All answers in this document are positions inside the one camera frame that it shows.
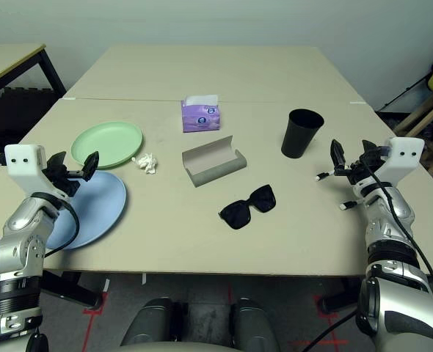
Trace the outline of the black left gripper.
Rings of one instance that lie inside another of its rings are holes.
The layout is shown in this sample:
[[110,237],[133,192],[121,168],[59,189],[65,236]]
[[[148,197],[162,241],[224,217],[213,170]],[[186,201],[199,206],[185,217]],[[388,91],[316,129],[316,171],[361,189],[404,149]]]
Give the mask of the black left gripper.
[[80,187],[80,182],[77,179],[89,181],[98,168],[99,152],[95,151],[89,154],[84,161],[83,168],[79,171],[68,171],[63,164],[65,152],[59,152],[52,155],[47,160],[47,167],[43,170],[43,174],[48,180],[58,188],[65,192],[69,197],[73,197]]

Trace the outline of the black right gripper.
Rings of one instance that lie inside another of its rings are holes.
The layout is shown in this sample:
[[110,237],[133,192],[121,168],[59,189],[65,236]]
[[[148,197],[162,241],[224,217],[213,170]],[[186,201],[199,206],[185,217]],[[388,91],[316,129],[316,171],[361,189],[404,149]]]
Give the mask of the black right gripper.
[[344,150],[340,142],[333,139],[330,145],[330,156],[335,169],[335,176],[346,176],[350,184],[357,184],[371,176],[368,171],[377,167],[377,161],[381,157],[388,157],[387,146],[377,146],[368,140],[362,140],[364,153],[357,161],[346,168]]

